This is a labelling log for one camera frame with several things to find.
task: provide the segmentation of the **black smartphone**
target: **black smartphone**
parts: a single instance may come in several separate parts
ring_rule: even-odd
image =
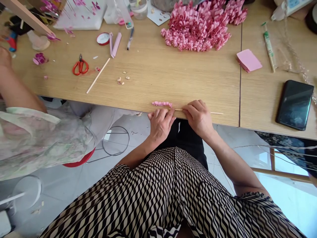
[[[284,84],[276,122],[299,131],[306,129],[314,86],[288,80]]]

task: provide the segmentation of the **scissors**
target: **scissors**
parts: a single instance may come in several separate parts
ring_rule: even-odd
[[[77,68],[77,66],[78,66],[79,71],[78,71],[78,73],[75,73],[75,69]],[[76,64],[74,65],[74,67],[73,67],[73,74],[74,74],[74,75],[85,74],[85,73],[87,73],[88,69],[89,69],[89,65],[87,64],[86,61],[83,60],[83,57],[82,57],[82,55],[80,54],[80,55],[79,55],[79,61],[77,61],[77,63],[76,63]]]

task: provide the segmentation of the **hand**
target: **hand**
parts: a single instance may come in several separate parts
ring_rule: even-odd
[[[204,141],[215,132],[210,111],[202,100],[195,100],[183,107],[189,125]]]
[[[0,66],[11,68],[12,57],[10,52],[0,46]]]
[[[166,140],[173,122],[176,117],[173,116],[175,109],[168,111],[166,108],[156,109],[155,112],[148,114],[151,122],[151,132],[149,140],[153,143],[153,147],[158,147],[164,140]]]

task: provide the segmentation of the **stack of pink paper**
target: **stack of pink paper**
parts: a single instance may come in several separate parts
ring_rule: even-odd
[[[242,66],[242,68],[250,73],[253,70],[262,68],[262,64],[255,57],[251,50],[246,49],[239,53],[237,53],[238,62]]]

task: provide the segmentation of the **black and white patterned shirt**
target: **black and white patterned shirt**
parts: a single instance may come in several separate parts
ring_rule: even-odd
[[[74,200],[41,238],[305,237],[262,193],[233,197],[197,160],[174,147],[134,170],[117,165]]]

